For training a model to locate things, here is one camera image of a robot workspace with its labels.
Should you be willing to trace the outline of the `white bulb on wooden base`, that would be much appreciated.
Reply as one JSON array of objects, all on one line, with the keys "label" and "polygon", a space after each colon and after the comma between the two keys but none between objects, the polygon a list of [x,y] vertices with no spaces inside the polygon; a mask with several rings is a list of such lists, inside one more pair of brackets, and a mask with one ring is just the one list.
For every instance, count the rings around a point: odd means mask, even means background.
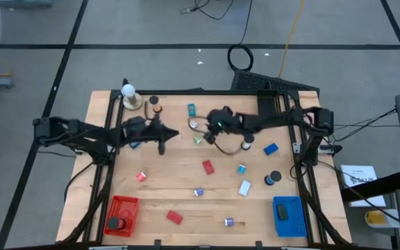
[{"label": "white bulb on wooden base", "polygon": [[137,110],[143,104],[143,98],[135,91],[131,84],[126,84],[121,88],[123,105],[127,110]]}]

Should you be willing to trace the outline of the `orange sand hourglass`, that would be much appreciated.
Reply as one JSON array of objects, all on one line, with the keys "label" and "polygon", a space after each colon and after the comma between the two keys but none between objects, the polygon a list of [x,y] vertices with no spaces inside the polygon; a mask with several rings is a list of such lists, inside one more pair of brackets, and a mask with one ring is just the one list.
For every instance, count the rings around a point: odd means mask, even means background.
[{"label": "orange sand hourglass", "polygon": [[163,108],[159,104],[159,98],[155,95],[149,97],[149,103],[152,105],[152,111],[155,113],[160,113]]}]

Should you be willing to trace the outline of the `blue sand hourglass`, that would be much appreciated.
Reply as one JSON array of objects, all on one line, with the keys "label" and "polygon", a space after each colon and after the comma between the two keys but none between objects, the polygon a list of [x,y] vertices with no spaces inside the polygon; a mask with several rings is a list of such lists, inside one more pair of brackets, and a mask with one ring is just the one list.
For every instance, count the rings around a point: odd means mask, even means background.
[{"label": "blue sand hourglass", "polygon": [[282,175],[279,171],[272,171],[270,174],[266,175],[264,177],[264,182],[266,185],[273,185],[277,182],[279,182],[282,179]]}]

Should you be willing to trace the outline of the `blue plastic basket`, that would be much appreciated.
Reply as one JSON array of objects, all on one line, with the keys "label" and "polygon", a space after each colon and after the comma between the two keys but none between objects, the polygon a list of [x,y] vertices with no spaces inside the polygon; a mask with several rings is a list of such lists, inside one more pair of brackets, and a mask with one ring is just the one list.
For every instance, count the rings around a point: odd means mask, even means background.
[{"label": "blue plastic basket", "polygon": [[[285,204],[288,213],[288,220],[278,219],[276,206]],[[272,201],[274,211],[274,223],[277,235],[280,238],[305,238],[307,229],[301,199],[298,196],[274,197]]]}]

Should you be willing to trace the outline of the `white sand hourglass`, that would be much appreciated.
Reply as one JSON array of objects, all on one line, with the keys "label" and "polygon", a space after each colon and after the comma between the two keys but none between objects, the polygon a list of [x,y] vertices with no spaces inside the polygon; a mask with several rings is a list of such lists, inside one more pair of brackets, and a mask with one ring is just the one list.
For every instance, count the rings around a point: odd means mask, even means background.
[{"label": "white sand hourglass", "polygon": [[240,145],[241,149],[245,150],[245,151],[250,150],[254,139],[255,139],[255,137],[253,134],[244,135],[244,140],[242,141],[242,143]]}]

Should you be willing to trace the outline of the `black rectangular box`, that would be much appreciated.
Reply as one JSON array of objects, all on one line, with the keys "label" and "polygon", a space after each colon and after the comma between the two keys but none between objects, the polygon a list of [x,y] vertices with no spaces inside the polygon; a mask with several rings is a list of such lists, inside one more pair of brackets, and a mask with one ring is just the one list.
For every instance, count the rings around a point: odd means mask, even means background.
[{"label": "black rectangular box", "polygon": [[278,214],[278,219],[281,221],[288,220],[288,210],[286,208],[285,204],[279,204],[276,206],[277,209],[277,214]]}]

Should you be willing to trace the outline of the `black beam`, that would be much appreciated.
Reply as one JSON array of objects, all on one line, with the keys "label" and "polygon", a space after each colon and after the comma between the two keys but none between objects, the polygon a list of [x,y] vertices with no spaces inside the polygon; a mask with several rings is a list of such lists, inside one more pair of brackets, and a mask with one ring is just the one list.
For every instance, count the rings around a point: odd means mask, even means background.
[{"label": "black beam", "polygon": [[368,183],[346,187],[340,190],[340,192],[343,202],[352,202],[393,193],[397,190],[400,190],[400,172]]}]

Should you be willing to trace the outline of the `red plastic basket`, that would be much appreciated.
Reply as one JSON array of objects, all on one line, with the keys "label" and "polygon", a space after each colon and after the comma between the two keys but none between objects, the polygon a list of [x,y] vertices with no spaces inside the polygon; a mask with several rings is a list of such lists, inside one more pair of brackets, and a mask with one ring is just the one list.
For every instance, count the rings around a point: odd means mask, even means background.
[{"label": "red plastic basket", "polygon": [[[138,215],[139,199],[136,197],[113,196],[110,209],[107,214],[106,224],[104,226],[105,235],[116,235],[129,238],[135,228]],[[111,217],[122,217],[126,220],[126,228],[121,231],[112,231],[107,229],[108,220]]]}]

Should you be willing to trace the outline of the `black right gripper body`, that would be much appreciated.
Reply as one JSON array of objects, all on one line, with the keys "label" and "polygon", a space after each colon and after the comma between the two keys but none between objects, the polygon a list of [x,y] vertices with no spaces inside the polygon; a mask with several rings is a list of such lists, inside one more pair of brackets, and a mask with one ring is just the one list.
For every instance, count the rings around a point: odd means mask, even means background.
[{"label": "black right gripper body", "polygon": [[213,135],[219,133],[242,134],[241,121],[235,116],[229,106],[211,110],[207,115],[207,128]]}]

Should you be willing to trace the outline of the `white rectangular box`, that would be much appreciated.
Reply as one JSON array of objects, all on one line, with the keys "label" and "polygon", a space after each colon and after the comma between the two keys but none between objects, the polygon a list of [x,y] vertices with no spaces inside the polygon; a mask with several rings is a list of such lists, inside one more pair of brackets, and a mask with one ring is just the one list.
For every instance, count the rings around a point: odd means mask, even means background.
[{"label": "white rectangular box", "polygon": [[240,185],[240,188],[238,190],[238,194],[240,194],[240,195],[242,195],[244,197],[247,196],[248,193],[249,193],[250,187],[251,187],[251,183],[249,181],[247,181],[247,180],[243,180],[241,185]]}]

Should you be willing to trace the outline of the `red sand hourglass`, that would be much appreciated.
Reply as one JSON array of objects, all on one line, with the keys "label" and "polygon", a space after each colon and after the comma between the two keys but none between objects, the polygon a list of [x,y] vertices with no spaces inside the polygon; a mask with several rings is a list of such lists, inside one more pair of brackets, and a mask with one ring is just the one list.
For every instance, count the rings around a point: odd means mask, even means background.
[{"label": "red sand hourglass", "polygon": [[111,217],[107,223],[107,229],[121,231],[126,228],[126,220],[122,217]]}]

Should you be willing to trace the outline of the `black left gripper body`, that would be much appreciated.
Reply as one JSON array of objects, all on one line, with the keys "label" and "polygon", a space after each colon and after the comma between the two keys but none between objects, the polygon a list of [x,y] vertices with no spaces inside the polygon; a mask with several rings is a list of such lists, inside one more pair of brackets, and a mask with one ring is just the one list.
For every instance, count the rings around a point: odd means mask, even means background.
[{"label": "black left gripper body", "polygon": [[161,156],[165,154],[165,136],[163,133],[163,123],[161,122],[159,115],[154,115],[153,118],[151,118],[150,124],[145,127],[145,130],[142,132],[142,141],[157,142],[158,153]]}]

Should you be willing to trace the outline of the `white booklet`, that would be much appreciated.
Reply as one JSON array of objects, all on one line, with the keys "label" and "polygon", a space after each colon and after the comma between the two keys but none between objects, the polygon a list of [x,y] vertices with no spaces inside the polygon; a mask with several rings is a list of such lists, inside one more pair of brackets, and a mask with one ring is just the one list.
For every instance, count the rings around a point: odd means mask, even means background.
[{"label": "white booklet", "polygon": [[[363,183],[368,183],[375,181],[377,179],[376,172],[373,166],[366,165],[340,165],[340,170],[343,172],[342,177],[344,182],[349,187],[357,186]],[[386,202],[383,196],[376,196],[368,198],[368,201],[373,205],[384,208],[386,207]],[[351,208],[364,208],[371,207],[369,203],[363,199],[359,201],[349,202],[349,207]]]}]

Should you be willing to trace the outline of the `black aluminium table frame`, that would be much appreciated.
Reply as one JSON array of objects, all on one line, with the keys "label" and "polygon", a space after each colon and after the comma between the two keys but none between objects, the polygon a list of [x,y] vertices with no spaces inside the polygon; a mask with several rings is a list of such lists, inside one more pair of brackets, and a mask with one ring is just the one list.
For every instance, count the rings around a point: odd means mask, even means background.
[{"label": "black aluminium table frame", "polygon": [[[277,196],[295,196],[299,190],[291,178],[294,163],[292,142],[302,139],[297,128],[271,128],[257,134],[250,150],[227,156],[240,146],[239,135],[220,135],[217,145],[194,143],[194,132],[187,123],[187,106],[193,103],[197,113],[207,115],[211,110],[229,106],[235,112],[258,112],[257,96],[253,93],[228,91],[180,91],[158,94],[162,106],[161,120],[179,135],[166,144],[160,155],[155,143],[149,142],[136,149],[124,147],[113,167],[111,195],[136,197],[139,208],[135,229],[130,237],[105,235],[103,215],[95,214],[90,239],[101,238],[104,244],[127,246],[150,245],[161,240],[163,246],[221,247],[231,242],[254,246],[305,246],[310,242],[329,242],[311,209],[307,236],[279,237],[274,223],[272,199]],[[267,156],[263,149],[277,144],[278,151]],[[202,162],[209,160],[215,169],[207,175]],[[238,174],[238,165],[244,163],[246,171]],[[264,177],[279,171],[282,179],[266,185]],[[147,178],[139,182],[136,176],[144,172]],[[238,194],[243,180],[251,183],[247,196]],[[200,197],[194,189],[203,188]],[[169,210],[183,216],[177,225],[166,218]],[[233,218],[234,225],[226,227],[225,218]]]}]

